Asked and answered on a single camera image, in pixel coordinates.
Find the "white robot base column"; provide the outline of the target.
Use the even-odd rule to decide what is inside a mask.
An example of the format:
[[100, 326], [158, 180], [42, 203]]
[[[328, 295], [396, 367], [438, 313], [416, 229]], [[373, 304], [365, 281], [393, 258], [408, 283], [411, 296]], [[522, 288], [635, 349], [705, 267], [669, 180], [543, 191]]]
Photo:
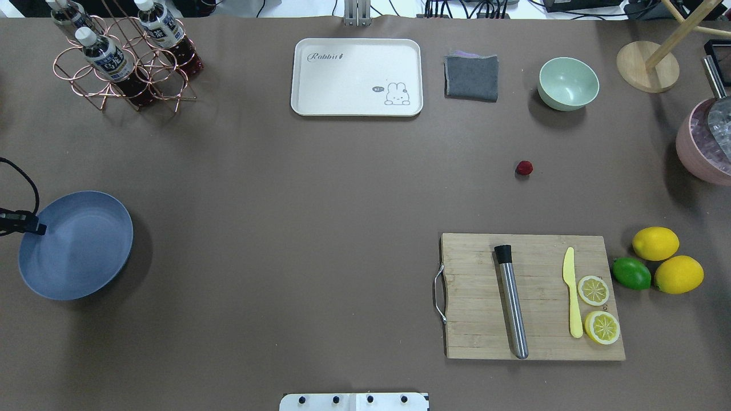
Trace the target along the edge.
[[427, 393], [292, 393], [283, 396], [279, 410], [429, 410]]

